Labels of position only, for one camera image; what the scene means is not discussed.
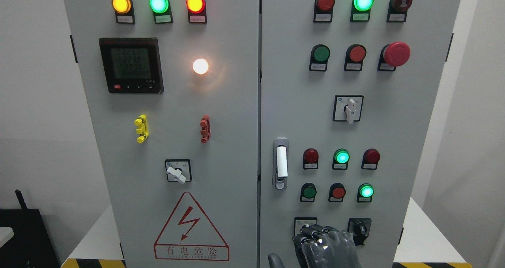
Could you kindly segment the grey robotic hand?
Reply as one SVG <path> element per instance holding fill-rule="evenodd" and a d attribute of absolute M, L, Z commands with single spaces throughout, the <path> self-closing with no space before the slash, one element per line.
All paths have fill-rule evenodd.
<path fill-rule="evenodd" d="M 331 226 L 304 225 L 292 237 L 301 268 L 361 268 L 353 234 Z"/>

